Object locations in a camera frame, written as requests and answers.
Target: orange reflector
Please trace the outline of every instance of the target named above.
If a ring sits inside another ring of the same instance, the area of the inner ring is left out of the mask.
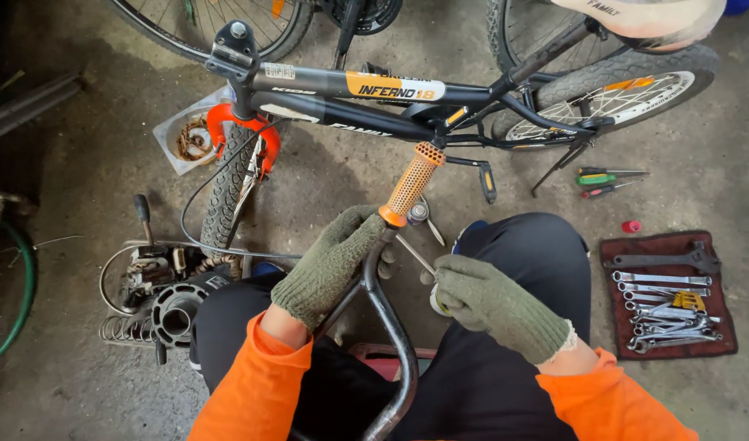
[[[634,87],[644,87],[645,85],[651,85],[653,82],[655,82],[655,78],[653,77],[629,79],[627,81],[621,81],[607,85],[606,87],[604,87],[604,90],[631,90]]]
[[[272,0],[271,1],[271,16],[274,17],[274,20],[279,18],[279,15],[282,14],[283,6],[284,6],[284,0]]]

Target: black pants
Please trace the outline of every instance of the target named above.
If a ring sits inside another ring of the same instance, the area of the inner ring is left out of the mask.
[[[490,262],[559,316],[589,343],[587,246],[562,218],[522,214],[466,232],[459,254]],[[225,286],[209,296],[193,329],[191,358],[211,392],[232,365],[247,321],[270,304],[272,274]],[[426,313],[433,314],[429,305]],[[420,377],[410,409],[389,439],[575,439],[554,413],[537,369],[485,333],[454,322]],[[342,351],[327,336],[312,349],[293,426],[319,441],[360,436],[389,402],[396,384]]]

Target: black bicycle frame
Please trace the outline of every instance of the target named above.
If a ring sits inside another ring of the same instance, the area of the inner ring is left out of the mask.
[[[231,33],[230,28],[235,23],[247,29],[241,38]],[[596,22],[590,19],[568,27],[488,87],[261,63],[254,50],[252,29],[239,20],[231,21],[217,34],[206,66],[213,73],[228,78],[236,95],[232,112],[242,120],[252,118],[259,111],[361,134],[430,141],[441,148],[462,142],[505,149],[557,145],[594,135],[595,130],[546,119],[531,108],[531,100],[526,105],[509,93],[526,85],[531,75],[595,32],[596,27]],[[342,100],[351,98],[380,100],[408,108],[398,115]],[[460,126],[473,125],[476,116],[502,108],[515,111],[530,123],[552,130],[555,135],[533,141],[493,140],[484,135],[482,125],[479,125],[478,135],[451,133]]]

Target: green hose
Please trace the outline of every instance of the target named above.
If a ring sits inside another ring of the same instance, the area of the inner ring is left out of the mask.
[[[23,292],[23,300],[21,301],[21,310],[18,313],[18,320],[16,324],[12,326],[10,334],[7,335],[7,339],[0,347],[0,356],[3,356],[7,349],[12,345],[12,342],[16,340],[18,334],[21,333],[23,325],[27,322],[29,317],[29,310],[31,309],[32,302],[34,301],[34,291],[36,289],[36,267],[34,266],[34,255],[32,254],[32,247],[27,243],[26,239],[18,233],[18,231],[11,227],[4,221],[1,221],[0,225],[7,230],[18,246],[18,250],[23,255],[23,261],[27,266],[27,285]]]

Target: down tube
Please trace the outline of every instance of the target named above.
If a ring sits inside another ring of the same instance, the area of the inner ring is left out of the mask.
[[[250,105],[260,111],[330,125],[338,129],[400,140],[428,141],[434,128],[378,108],[348,103],[334,98],[297,94],[256,92]]]

